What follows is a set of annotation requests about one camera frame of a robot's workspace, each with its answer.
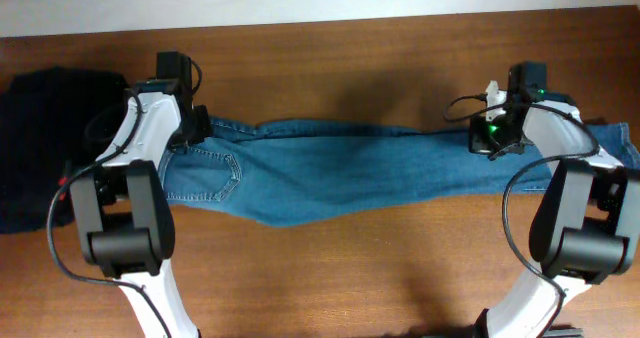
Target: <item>jeans back pocket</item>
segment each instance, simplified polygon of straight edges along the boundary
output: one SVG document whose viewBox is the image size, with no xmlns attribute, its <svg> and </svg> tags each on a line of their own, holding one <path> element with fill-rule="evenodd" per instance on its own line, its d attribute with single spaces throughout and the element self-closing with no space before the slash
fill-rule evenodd
<svg viewBox="0 0 640 338">
<path fill-rule="evenodd" d="M 240 183 L 242 173 L 231 154 L 188 147 L 186 153 L 168 153 L 164 173 L 167 200 L 176 202 L 219 202 Z"/>
</svg>

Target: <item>black cloth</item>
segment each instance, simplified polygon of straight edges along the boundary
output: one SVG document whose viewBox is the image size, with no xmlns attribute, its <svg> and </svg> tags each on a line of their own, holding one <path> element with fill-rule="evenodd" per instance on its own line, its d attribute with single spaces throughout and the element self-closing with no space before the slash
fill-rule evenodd
<svg viewBox="0 0 640 338">
<path fill-rule="evenodd" d="M 59 67 L 14 78 L 0 95 L 0 233 L 44 227 L 60 179 L 104 150 L 83 142 L 87 123 L 122 104 L 126 87 L 119 74 Z M 69 201 L 57 225 L 73 220 Z"/>
</svg>

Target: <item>blue jeans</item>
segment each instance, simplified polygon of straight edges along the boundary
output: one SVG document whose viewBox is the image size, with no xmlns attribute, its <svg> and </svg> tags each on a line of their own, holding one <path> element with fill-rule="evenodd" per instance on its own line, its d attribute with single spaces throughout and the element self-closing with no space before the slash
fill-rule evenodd
<svg viewBox="0 0 640 338">
<path fill-rule="evenodd" d="M 470 154 L 466 131 L 421 133 L 311 120 L 248 126 L 212 118 L 214 136 L 186 152 L 166 152 L 159 175 L 170 204 L 292 226 L 436 197 L 501 193 L 534 147 L 496 161 Z M 640 167 L 627 124 L 593 126 L 600 144 Z M 539 166 L 516 193 L 544 192 Z"/>
</svg>

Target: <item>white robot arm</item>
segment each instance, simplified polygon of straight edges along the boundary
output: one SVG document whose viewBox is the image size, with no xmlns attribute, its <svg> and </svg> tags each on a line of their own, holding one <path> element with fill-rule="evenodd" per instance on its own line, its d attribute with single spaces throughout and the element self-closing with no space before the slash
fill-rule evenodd
<svg viewBox="0 0 640 338">
<path fill-rule="evenodd" d="M 568 96 L 547 91 L 543 64 L 515 66 L 509 81 L 509 92 L 499 91 L 496 82 L 489 85 L 487 107 L 495 109 L 472 120 L 471 152 L 496 158 L 496 152 L 520 153 L 524 145 L 535 145 L 546 158 L 593 150 L 581 127 L 560 114 L 581 122 Z M 523 108 L 526 104 L 539 108 Z M 624 273 L 633 261 L 640 233 L 635 202 L 640 193 L 638 171 L 625 169 L 604 148 L 597 148 L 596 154 L 579 160 L 547 163 L 552 182 L 530 231 L 534 259 L 530 263 L 562 289 L 563 305 L 609 274 Z M 605 221 L 586 217 L 588 204 L 597 204 L 609 217 Z M 558 304 L 556 287 L 525 269 L 508 295 L 483 312 L 473 337 L 581 337 L 578 330 L 545 332 L 561 308 Z"/>
<path fill-rule="evenodd" d="M 141 287 L 166 326 L 141 294 L 120 285 L 146 337 L 200 336 L 171 269 L 175 231 L 157 175 L 167 147 L 210 135 L 206 109 L 192 106 L 191 64 L 177 52 L 158 54 L 156 78 L 135 86 L 139 102 L 129 99 L 118 132 L 97 161 L 122 148 L 132 132 L 133 138 L 119 155 L 71 185 L 85 260 L 107 278 Z M 123 199 L 131 202 L 130 213 L 102 209 Z"/>
<path fill-rule="evenodd" d="M 193 92 L 186 88 L 191 86 L 190 71 L 188 57 L 159 53 L 156 79 L 136 85 L 140 105 L 129 100 L 127 115 L 101 157 L 122 148 L 142 114 L 133 139 L 119 156 L 71 185 L 85 260 L 100 266 L 105 277 L 142 287 L 164 321 L 166 329 L 138 292 L 121 286 L 147 337 L 200 336 L 184 309 L 171 270 L 173 218 L 157 175 L 167 146 L 198 142 L 210 135 L 206 110 L 192 106 Z M 593 142 L 585 132 L 557 114 L 579 121 L 575 104 L 546 89 L 546 68 L 533 63 L 512 69 L 509 91 L 500 91 L 492 82 L 483 95 L 490 110 L 472 120 L 469 150 L 491 159 L 521 153 L 525 145 L 535 145 L 543 157 L 592 150 Z M 534 103 L 557 112 L 523 107 Z M 629 198 L 640 194 L 640 172 L 625 169 L 601 147 L 597 152 L 583 159 L 548 163 L 553 178 L 530 233 L 532 263 L 562 288 L 564 304 L 609 274 L 624 273 L 633 261 L 640 234 L 634 219 L 640 203 Z M 102 207 L 121 198 L 131 201 L 131 212 L 105 214 Z M 585 218 L 590 202 L 609 211 L 604 224 Z M 504 300 L 480 315 L 470 336 L 542 336 L 558 301 L 555 286 L 525 270 Z M 577 333 L 554 334 L 576 337 Z"/>
</svg>

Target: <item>wooden table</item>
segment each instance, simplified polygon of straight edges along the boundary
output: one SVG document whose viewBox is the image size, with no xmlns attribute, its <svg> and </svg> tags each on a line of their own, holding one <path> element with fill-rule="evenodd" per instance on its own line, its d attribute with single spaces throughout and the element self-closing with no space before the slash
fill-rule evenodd
<svg viewBox="0 0 640 338">
<path fill-rule="evenodd" d="M 196 100 L 211 114 L 432 130 L 445 127 L 446 102 L 481 92 L 491 79 L 504 86 L 509 67 L 529 59 L 548 63 L 550 87 L 571 94 L 583 118 L 627 121 L 639 144 L 639 42 L 635 6 L 12 38 L 0 40 L 0 88 L 14 73 L 53 64 L 122 72 L 133 82 L 153 74 L 157 51 L 177 49 L 202 67 Z M 539 200 L 513 201 L 523 247 Z M 498 196 L 290 229 L 184 207 L 173 213 L 176 280 L 205 338 L 361 337 L 467 325 L 523 269 L 503 237 Z M 56 234 L 72 269 L 99 273 L 83 263 L 74 225 Z M 0 251 L 0 335 L 142 335 L 120 291 L 56 271 L 43 232 L 0 236 Z M 637 336 L 640 268 L 578 297 L 558 323 L 589 337 Z"/>
</svg>

